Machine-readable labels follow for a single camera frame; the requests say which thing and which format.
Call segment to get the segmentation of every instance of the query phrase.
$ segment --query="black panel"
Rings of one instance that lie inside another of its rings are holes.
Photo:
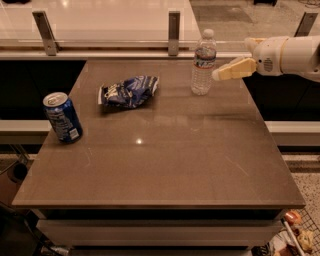
[[[273,220],[281,209],[125,209],[125,210],[50,210],[49,219],[100,220]]]
[[[254,0],[253,4],[257,4],[257,3],[270,3],[273,6],[275,6],[277,4],[277,0]]]
[[[257,73],[243,80],[265,121],[320,121],[320,83]]]
[[[85,61],[0,61],[0,119],[42,120],[42,99],[69,93]]]

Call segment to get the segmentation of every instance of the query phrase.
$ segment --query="pepsi can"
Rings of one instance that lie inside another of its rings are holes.
[[[43,99],[44,112],[62,142],[71,143],[82,136],[82,127],[71,99],[63,92],[55,92]]]

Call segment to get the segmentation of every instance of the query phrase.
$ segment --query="floor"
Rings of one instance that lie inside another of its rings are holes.
[[[267,3],[254,5],[253,0],[190,2],[199,29],[214,29],[218,51],[244,51],[246,37],[293,36],[304,12],[320,11],[318,0],[278,0],[276,6]],[[316,19],[310,35],[316,35],[319,29],[320,18]],[[284,152],[283,158],[307,202],[307,213],[320,227],[320,154]],[[15,155],[0,154],[0,172],[13,161]],[[6,174],[0,175],[0,183],[0,201],[10,204],[19,185],[10,181]]]

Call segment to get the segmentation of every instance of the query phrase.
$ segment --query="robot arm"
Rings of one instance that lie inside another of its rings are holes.
[[[296,74],[320,82],[320,36],[245,39],[252,58],[236,58],[212,73],[216,80],[251,76]]]

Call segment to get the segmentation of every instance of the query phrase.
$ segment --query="countertop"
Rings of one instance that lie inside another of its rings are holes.
[[[84,129],[50,131],[18,191],[19,208],[302,208],[305,202],[242,80],[190,89],[186,60],[88,61],[70,94]],[[98,105],[103,83],[160,77],[135,110]]]

